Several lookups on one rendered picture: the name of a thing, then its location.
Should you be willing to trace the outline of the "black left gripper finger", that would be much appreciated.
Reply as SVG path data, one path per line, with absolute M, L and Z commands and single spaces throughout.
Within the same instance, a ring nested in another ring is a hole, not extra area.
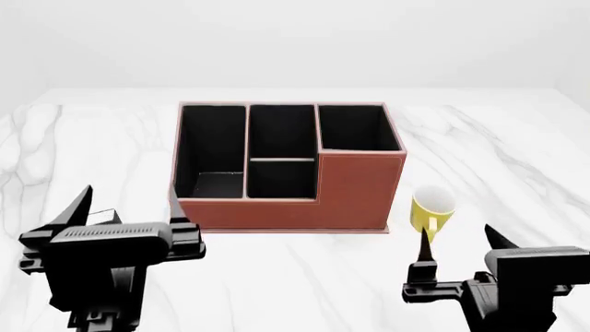
M 38 248 L 48 243 L 56 234 L 71 226 L 85 226 L 93 196 L 88 185 L 54 220 L 37 229 L 26 231 L 19 236 L 19 242 L 26 248 Z
M 169 199 L 172 246 L 167 259 L 203 259 L 206 245 L 199 225 L 186 217 L 174 188 L 170 189 Z

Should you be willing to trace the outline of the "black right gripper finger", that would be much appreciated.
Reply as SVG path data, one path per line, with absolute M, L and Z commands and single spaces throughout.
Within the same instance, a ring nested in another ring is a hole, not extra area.
M 426 229 L 421 231 L 419 256 L 416 262 L 408 267 L 407 283 L 436 283 L 437 262 L 432 257 L 431 244 Z
M 486 234 L 488 243 L 492 250 L 504 250 L 504 249 L 518 249 L 519 246 L 515 243 L 512 243 L 508 240 L 507 237 L 504 237 L 500 234 L 499 231 L 496 231 L 492 226 L 486 224 L 484 226 L 484 232 Z

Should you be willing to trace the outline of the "brown leather desk caddy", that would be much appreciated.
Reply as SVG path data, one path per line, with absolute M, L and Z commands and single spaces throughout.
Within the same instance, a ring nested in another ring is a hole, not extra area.
M 406 157 L 382 103 L 184 102 L 171 197 L 207 231 L 378 233 Z

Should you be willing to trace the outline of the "yellow and white mug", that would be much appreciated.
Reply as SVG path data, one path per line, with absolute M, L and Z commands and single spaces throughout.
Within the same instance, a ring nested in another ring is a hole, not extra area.
M 434 184 L 418 187 L 412 196 L 410 223 L 418 232 L 425 231 L 430 243 L 455 213 L 453 193 Z

